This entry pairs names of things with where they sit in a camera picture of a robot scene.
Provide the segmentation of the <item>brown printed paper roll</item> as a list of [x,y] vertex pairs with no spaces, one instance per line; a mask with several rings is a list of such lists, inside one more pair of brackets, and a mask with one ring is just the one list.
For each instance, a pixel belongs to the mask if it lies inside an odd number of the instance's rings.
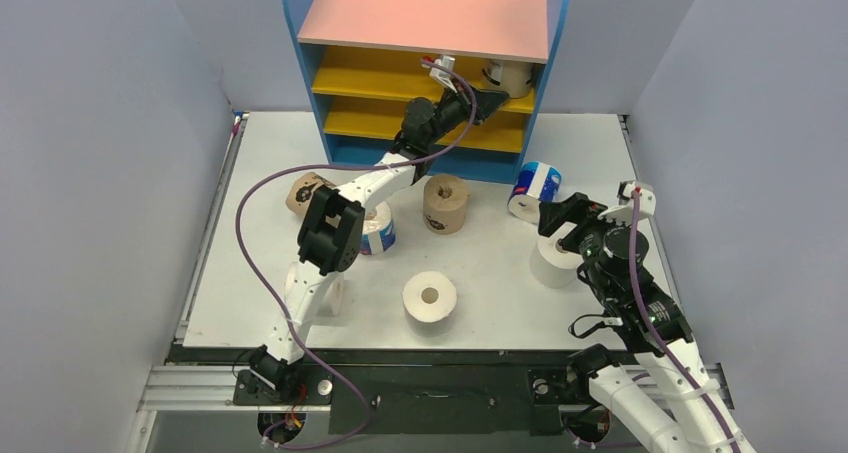
[[294,181],[286,197],[286,207],[298,218],[303,218],[312,201],[315,191],[321,187],[335,188],[336,185],[325,177],[308,172]]

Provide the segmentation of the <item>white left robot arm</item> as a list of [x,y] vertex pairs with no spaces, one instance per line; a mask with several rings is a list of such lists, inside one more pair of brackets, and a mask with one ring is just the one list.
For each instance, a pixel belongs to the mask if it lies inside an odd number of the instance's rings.
[[439,156],[435,144],[458,126],[484,123],[509,95],[474,87],[447,88],[436,103],[417,97],[404,110],[394,143],[367,173],[339,186],[318,186],[297,235],[298,265],[292,283],[274,299],[284,327],[271,345],[249,358],[260,391],[285,403],[300,385],[297,363],[308,349],[305,338],[330,287],[360,254],[365,218],[394,193],[419,181]]

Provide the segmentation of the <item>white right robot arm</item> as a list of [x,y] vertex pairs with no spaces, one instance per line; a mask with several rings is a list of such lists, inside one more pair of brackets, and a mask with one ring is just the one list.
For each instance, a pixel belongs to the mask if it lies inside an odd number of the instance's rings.
[[644,266],[650,242],[639,224],[652,214],[651,192],[636,183],[623,184],[614,207],[583,193],[539,206],[539,235],[580,257],[577,277],[603,309],[600,325],[618,335],[664,403],[601,344],[570,356],[565,389],[607,409],[650,452],[751,452],[683,312]]

